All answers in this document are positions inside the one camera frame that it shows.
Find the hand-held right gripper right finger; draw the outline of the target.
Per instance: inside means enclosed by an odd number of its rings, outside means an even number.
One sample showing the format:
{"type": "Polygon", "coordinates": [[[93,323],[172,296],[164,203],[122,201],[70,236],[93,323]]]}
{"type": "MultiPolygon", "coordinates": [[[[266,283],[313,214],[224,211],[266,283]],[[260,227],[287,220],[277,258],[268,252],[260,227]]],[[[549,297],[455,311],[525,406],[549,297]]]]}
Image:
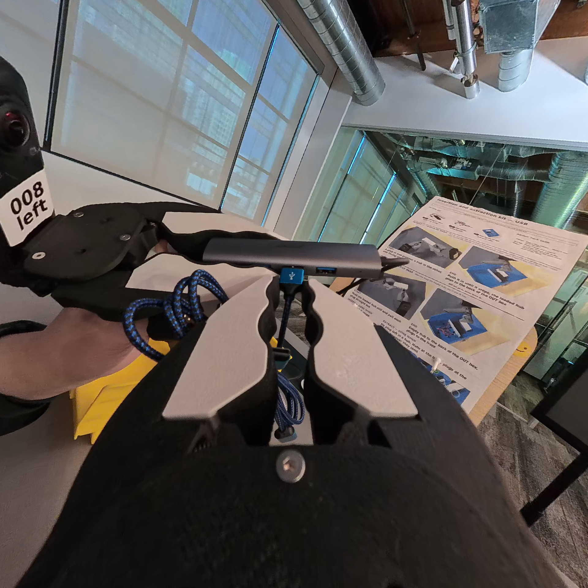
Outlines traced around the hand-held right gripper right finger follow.
{"type": "Polygon", "coordinates": [[[416,405],[373,322],[316,279],[303,287],[309,343],[304,400],[314,440],[336,440],[348,423],[413,419],[416,405]]]}

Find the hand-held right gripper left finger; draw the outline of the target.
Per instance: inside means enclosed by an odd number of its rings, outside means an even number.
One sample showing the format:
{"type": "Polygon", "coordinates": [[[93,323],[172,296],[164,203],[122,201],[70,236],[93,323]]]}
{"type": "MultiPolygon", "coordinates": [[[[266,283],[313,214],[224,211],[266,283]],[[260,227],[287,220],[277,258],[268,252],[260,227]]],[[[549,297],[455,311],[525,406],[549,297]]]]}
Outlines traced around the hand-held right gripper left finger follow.
{"type": "Polygon", "coordinates": [[[166,420],[239,427],[246,440],[269,440],[277,404],[270,340],[279,278],[262,276],[214,312],[163,411],[166,420]]]}

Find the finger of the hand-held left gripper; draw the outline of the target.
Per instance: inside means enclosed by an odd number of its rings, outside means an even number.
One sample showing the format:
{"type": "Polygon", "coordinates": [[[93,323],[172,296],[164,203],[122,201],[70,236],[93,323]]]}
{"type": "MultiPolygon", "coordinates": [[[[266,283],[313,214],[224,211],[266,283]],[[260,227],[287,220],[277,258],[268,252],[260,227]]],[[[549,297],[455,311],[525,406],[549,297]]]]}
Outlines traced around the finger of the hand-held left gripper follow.
{"type": "Polygon", "coordinates": [[[177,283],[196,270],[212,276],[229,298],[245,290],[262,276],[275,277],[267,268],[236,268],[226,263],[199,265],[179,254],[155,254],[137,267],[126,284],[128,289],[172,292],[177,283]]]}
{"type": "Polygon", "coordinates": [[[171,212],[167,211],[161,224],[161,239],[172,243],[174,236],[203,233],[206,231],[220,231],[221,233],[252,232],[254,238],[275,238],[285,240],[285,237],[258,226],[251,220],[232,214],[214,212],[171,212]]]}

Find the grey metal USB hub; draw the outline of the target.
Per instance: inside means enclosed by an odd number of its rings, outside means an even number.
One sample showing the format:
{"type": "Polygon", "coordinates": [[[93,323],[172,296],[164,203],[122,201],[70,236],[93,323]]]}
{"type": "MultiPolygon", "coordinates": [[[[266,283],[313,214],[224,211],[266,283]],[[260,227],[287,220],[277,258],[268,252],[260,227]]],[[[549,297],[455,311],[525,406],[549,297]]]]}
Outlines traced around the grey metal USB hub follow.
{"type": "Polygon", "coordinates": [[[408,264],[408,258],[385,258],[374,245],[308,241],[213,238],[205,247],[206,263],[235,267],[303,269],[309,276],[375,279],[386,270],[408,264]]]}

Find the yellow plastic bin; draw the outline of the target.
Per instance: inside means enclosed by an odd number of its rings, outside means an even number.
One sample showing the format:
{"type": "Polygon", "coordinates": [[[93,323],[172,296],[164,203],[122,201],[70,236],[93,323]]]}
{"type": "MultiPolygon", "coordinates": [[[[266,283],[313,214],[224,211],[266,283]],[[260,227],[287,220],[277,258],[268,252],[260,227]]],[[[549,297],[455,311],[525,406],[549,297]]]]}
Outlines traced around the yellow plastic bin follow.
{"type": "Polygon", "coordinates": [[[122,401],[154,367],[152,359],[140,355],[122,370],[70,392],[74,438],[89,435],[94,444],[122,401]]]}

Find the person's left hand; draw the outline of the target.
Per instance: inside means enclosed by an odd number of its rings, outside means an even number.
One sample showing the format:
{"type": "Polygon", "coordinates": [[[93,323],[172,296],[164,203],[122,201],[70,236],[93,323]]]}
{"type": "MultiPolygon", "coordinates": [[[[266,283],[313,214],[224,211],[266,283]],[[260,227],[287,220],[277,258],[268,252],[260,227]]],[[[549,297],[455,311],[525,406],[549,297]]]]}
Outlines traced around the person's left hand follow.
{"type": "Polygon", "coordinates": [[[66,308],[40,332],[1,338],[1,393],[26,401],[53,398],[116,373],[140,355],[120,323],[66,308]]]}

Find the instruction poster board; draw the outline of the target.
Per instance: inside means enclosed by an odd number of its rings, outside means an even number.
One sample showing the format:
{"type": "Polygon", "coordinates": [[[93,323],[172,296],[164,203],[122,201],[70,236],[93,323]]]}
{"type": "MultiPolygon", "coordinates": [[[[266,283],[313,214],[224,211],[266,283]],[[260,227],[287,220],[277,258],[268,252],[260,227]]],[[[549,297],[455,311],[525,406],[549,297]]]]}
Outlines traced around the instruction poster board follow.
{"type": "Polygon", "coordinates": [[[484,397],[587,249],[587,235],[434,197],[345,229],[344,243],[378,246],[408,264],[345,298],[391,333],[475,424],[484,397]]]}

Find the black display panel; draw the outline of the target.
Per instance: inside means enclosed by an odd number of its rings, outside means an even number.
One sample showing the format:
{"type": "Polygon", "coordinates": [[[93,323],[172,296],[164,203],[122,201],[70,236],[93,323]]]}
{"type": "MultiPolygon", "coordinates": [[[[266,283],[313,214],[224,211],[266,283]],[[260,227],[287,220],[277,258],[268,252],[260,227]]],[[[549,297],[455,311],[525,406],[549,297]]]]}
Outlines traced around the black display panel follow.
{"type": "Polygon", "coordinates": [[[528,527],[587,472],[587,349],[532,410],[531,416],[568,443],[578,455],[537,497],[520,509],[528,527]]]}

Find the silver ventilation duct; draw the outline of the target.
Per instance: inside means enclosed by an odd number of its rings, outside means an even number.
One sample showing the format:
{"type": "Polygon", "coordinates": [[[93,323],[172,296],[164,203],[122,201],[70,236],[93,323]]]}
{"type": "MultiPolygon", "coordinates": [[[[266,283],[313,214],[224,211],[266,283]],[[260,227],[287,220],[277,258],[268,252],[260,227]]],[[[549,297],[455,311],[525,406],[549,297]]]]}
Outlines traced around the silver ventilation duct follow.
{"type": "MultiPolygon", "coordinates": [[[[533,52],[560,1],[479,1],[483,49],[500,55],[498,90],[511,92],[529,76],[533,52]]],[[[474,23],[470,1],[444,1],[446,29],[456,42],[452,71],[461,75],[465,97],[479,95],[474,23]]]]}
{"type": "Polygon", "coordinates": [[[385,90],[385,80],[371,55],[347,1],[298,1],[333,57],[358,103],[368,107],[385,90]]]}

